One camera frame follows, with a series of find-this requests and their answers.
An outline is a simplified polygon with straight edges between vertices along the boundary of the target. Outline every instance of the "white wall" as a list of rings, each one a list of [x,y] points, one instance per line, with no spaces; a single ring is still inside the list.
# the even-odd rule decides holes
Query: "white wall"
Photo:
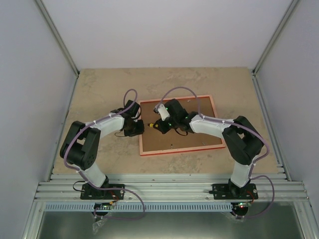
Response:
[[[301,1],[259,76],[291,174],[319,221],[319,1]]]
[[[291,0],[44,0],[79,69],[253,68]]]
[[[32,0],[0,4],[0,238],[21,238],[75,76]]]

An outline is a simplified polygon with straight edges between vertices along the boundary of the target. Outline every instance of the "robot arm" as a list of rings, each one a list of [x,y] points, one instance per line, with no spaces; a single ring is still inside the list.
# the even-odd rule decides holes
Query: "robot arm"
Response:
[[[128,101],[124,108],[127,108],[131,103],[132,101]],[[67,163],[76,167],[78,171],[85,175],[96,187],[107,188],[109,179],[95,163],[99,141],[104,136],[118,130],[124,131],[124,135],[130,137],[142,134],[144,132],[143,121],[141,119],[136,120],[139,108],[140,105],[135,103],[133,107],[125,113],[114,116],[122,110],[117,109],[109,113],[110,117],[108,119],[98,123],[94,122],[72,145],[67,155]],[[60,150],[60,156],[62,158],[75,135],[90,123],[92,122],[73,122]]]
[[[189,133],[205,133],[225,140],[230,154],[235,160],[233,173],[228,186],[234,197],[245,193],[245,187],[250,183],[250,172],[253,160],[258,156],[264,144],[253,134],[230,124],[231,122],[257,131],[243,116],[237,119],[221,120],[208,116],[200,116],[197,112],[188,113],[176,100],[161,104],[154,110],[160,119],[149,124],[161,133],[179,128]]]

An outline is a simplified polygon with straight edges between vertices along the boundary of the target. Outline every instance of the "wooden table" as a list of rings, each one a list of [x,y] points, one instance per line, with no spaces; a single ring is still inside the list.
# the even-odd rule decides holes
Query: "wooden table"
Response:
[[[243,115],[270,142],[250,72],[246,68],[84,69],[76,85],[62,141],[72,122],[97,120],[111,110],[122,107],[127,89],[136,89],[138,99],[146,100],[161,98],[176,86],[189,87],[198,95],[212,95],[219,117],[234,119]],[[189,95],[188,91],[179,89],[169,97]],[[234,166],[227,148],[141,157],[138,137],[123,138],[113,134],[100,140],[96,162],[106,174],[228,174]],[[272,150],[267,158],[258,162],[254,173],[277,173],[276,165]],[[76,172],[66,168],[58,156],[53,173]]]

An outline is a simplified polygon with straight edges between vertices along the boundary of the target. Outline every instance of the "metal vent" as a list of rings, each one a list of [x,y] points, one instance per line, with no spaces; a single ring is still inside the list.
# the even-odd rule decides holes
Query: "metal vent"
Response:
[[[47,212],[92,212],[95,203],[47,203]],[[230,212],[230,203],[145,203],[146,212]],[[112,212],[141,212],[141,203],[117,203]]]

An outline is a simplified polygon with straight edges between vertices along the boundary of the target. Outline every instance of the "table surface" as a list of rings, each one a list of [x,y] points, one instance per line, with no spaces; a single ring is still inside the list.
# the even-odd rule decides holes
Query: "table surface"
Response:
[[[246,68],[132,68],[84,69],[81,71],[66,120],[62,142],[72,122],[88,122],[122,107],[127,89],[138,91],[138,100],[161,98],[176,86],[191,88],[198,95],[213,96],[218,116],[245,116],[270,143],[250,72]],[[168,97],[189,96],[183,89]],[[127,99],[133,99],[130,93]],[[105,174],[128,173],[231,173],[234,160],[227,148],[165,155],[140,156],[138,137],[107,135],[100,140],[96,159]],[[258,162],[254,173],[277,173],[273,149]],[[76,173],[56,158],[53,173]]]

